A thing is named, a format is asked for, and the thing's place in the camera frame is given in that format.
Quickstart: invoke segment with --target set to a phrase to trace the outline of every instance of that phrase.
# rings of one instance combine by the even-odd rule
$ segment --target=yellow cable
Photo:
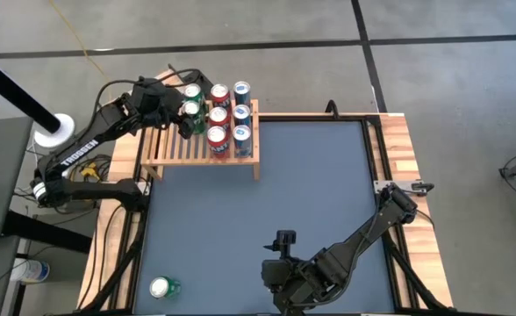
[[[102,68],[100,68],[100,66],[98,66],[98,64],[92,58],[90,58],[89,54],[86,52],[86,47],[82,43],[81,38],[76,33],[75,28],[65,18],[65,16],[61,12],[61,10],[59,10],[59,7],[57,7],[57,5],[55,4],[54,0],[49,0],[49,3],[51,4],[52,7],[54,7],[54,10],[57,12],[57,14],[59,14],[59,16],[61,17],[63,22],[65,22],[65,24],[67,25],[68,29],[73,33],[73,35],[75,35],[76,41],[79,42],[79,45],[81,46],[82,52],[84,53],[84,57],[86,57],[86,59],[88,61],[90,61],[90,63],[92,65],[94,65],[94,67],[96,67],[98,69],[98,72],[100,72],[100,74],[104,77],[106,82],[109,83],[110,82],[110,78],[105,74],[105,72],[102,70]],[[108,87],[108,95],[109,95],[110,101],[111,101],[112,100],[112,97],[111,97],[111,87]]]

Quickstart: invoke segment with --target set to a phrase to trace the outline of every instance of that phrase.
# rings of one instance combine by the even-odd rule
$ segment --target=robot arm
[[[62,173],[100,144],[126,133],[134,135],[144,127],[166,129],[174,123],[182,137],[189,138],[194,125],[191,118],[180,114],[182,101],[183,95],[177,89],[141,77],[133,85],[131,96],[125,93],[102,106],[84,130],[39,160],[31,182],[39,204],[57,207],[70,199],[116,198],[127,210],[138,211],[142,194],[132,179],[118,183],[73,183],[63,178]]]
[[[411,223],[417,205],[394,183],[381,192],[377,213],[345,241],[321,249],[304,261],[290,256],[294,231],[278,231],[271,246],[280,251],[278,260],[262,262],[262,280],[274,294],[274,305],[282,315],[302,316],[303,310],[337,299],[348,287],[357,257],[397,223]]]

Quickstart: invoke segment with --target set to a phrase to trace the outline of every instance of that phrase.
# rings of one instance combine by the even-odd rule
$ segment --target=white cylinder
[[[35,260],[16,258],[11,272],[11,281],[26,284],[43,282],[49,275],[49,264]]]

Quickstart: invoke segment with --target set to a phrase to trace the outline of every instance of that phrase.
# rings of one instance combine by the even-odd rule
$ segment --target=wooden slatted rack
[[[207,143],[207,133],[194,134],[189,140],[178,134],[176,125],[168,130],[147,128],[141,166],[155,179],[164,178],[165,167],[170,166],[205,166],[205,165],[252,165],[254,179],[260,180],[260,120],[258,100],[252,100],[252,155],[246,158],[235,157],[233,133],[230,133],[229,156],[218,159],[213,156]],[[233,115],[231,128],[234,127]]]

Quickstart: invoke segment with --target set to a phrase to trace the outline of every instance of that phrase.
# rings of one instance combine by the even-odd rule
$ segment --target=gray floor
[[[516,1],[360,3],[372,39],[516,34]],[[57,4],[88,48],[359,37],[348,0]],[[0,0],[0,53],[69,49],[79,46],[48,1]],[[516,41],[372,49],[387,107],[406,113],[421,174],[436,184],[429,203],[455,305],[465,311],[516,314],[516,194],[497,174],[516,155]],[[201,68],[213,81],[246,79],[268,111],[322,110],[328,98],[341,111],[376,110],[360,47],[96,60],[112,79],[155,75],[167,63]],[[0,60],[0,66],[51,111],[71,114],[79,127],[86,124],[104,82],[79,57]],[[22,114],[0,102],[0,118],[16,115]],[[28,185],[32,169],[33,158],[27,157],[19,185]],[[25,211],[21,201],[12,207]],[[35,291],[30,287],[22,315],[71,311],[79,286],[80,278],[71,277]],[[58,306],[47,306],[41,293],[60,293]]]

